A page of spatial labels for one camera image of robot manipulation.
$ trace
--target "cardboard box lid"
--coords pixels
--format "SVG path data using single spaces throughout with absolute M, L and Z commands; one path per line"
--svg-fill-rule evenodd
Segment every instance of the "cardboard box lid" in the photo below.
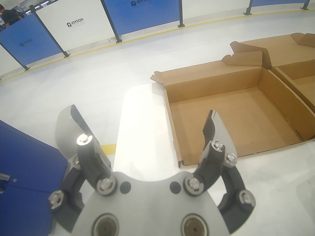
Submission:
M 315 58 L 315 34 L 311 33 L 293 33 L 241 43 L 234 41 L 230 45 L 234 53 L 261 51 L 262 66 L 269 70 L 272 66 Z
M 226 55 L 222 60 L 159 72 L 155 71 L 151 80 L 163 85 L 181 83 L 215 75 L 227 74 L 261 67 L 262 52 L 253 51 Z

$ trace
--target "hex bolt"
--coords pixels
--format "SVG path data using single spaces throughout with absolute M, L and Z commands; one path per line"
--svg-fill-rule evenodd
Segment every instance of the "hex bolt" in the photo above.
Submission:
M 80 138 L 80 141 L 81 142 L 87 142 L 89 139 L 88 135 L 84 134 L 81 138 Z
M 216 151 L 222 152 L 223 144 L 221 142 L 216 141 L 213 146 Z
M 63 199 L 64 193 L 61 190 L 52 192 L 52 194 L 48 198 L 50 204 L 52 205 L 51 209 L 55 209 L 58 206 L 60 206 L 62 204 Z
M 242 204 L 249 204 L 249 205 L 252 205 L 253 207 L 255 207 L 255 205 L 256 205 L 256 199 L 255 199 L 254 195 L 246 189 L 240 191 L 239 199 L 240 199 Z
M 194 190 L 198 190 L 199 186 L 200 186 L 199 180 L 195 177 L 193 179 L 189 180 L 188 184 Z
M 229 153 L 229 154 L 225 155 L 224 160 L 229 166 L 235 166 L 236 161 L 237 161 L 237 157 L 235 156 L 234 153 Z
M 112 185 L 113 181 L 109 178 L 104 178 L 100 184 L 100 188 L 102 190 L 106 190 L 106 189 L 109 189 Z

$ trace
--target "white table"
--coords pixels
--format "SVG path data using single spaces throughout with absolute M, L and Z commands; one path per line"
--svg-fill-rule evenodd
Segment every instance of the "white table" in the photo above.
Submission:
M 237 168 L 257 205 L 233 235 L 315 235 L 314 141 L 239 158 Z M 182 171 L 160 84 L 127 91 L 113 170 L 143 181 L 163 180 Z M 208 191 L 219 204 L 225 193 L 222 179 Z

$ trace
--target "bolt head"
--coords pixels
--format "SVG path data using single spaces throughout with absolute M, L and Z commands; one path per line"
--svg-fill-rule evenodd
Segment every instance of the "bolt head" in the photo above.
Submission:
M 53 205 L 54 203 L 58 202 L 59 200 L 59 196 L 57 193 L 53 194 L 50 198 L 49 198 L 49 202 Z
M 221 151 L 221 149 L 223 148 L 223 144 L 219 141 L 216 141 L 214 147 L 216 150 Z
M 226 155 L 226 160 L 230 163 L 233 163 L 236 161 L 236 156 L 234 153 L 229 153 Z
M 80 137 L 80 141 L 81 142 L 87 142 L 88 138 L 89 138 L 88 135 L 84 134 L 84 135 L 82 135 L 82 137 Z
M 198 190 L 199 186 L 200 186 L 199 180 L 195 177 L 193 179 L 189 180 L 188 184 L 194 190 Z
M 244 202 L 247 204 L 251 204 L 253 201 L 253 197 L 248 193 L 242 194 L 242 198 L 243 198 Z
M 109 189 L 112 185 L 113 181 L 109 178 L 104 178 L 100 184 L 100 188 L 102 190 L 106 190 L 106 189 Z
M 63 199 L 64 199 L 64 193 L 61 190 L 52 192 L 52 194 L 48 198 L 50 204 L 52 205 L 51 209 L 55 209 L 58 206 L 60 206 Z

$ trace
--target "cardboard box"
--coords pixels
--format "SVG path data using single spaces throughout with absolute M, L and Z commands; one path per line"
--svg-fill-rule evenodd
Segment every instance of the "cardboard box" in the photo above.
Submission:
M 232 42 L 234 53 L 261 51 L 266 69 L 315 59 L 315 34 L 293 33 L 245 42 Z
M 165 102 L 179 164 L 197 164 L 211 109 L 230 134 L 238 156 L 259 153 L 315 135 L 315 114 L 283 81 L 261 67 L 263 52 L 225 56 L 220 61 L 165 72 Z
M 273 67 L 271 70 L 315 113 L 315 59 Z

